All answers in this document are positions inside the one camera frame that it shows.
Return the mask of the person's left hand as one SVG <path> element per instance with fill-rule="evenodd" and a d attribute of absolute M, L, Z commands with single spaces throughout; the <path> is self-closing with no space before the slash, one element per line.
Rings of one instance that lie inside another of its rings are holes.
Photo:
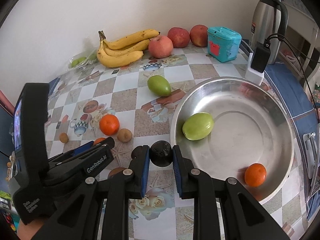
<path fill-rule="evenodd" d="M 31 240 L 46 221 L 47 219 L 35 219 L 29 224 L 24 224 L 22 220 L 20 220 L 17 229 L 17 236 L 21 240 Z"/>

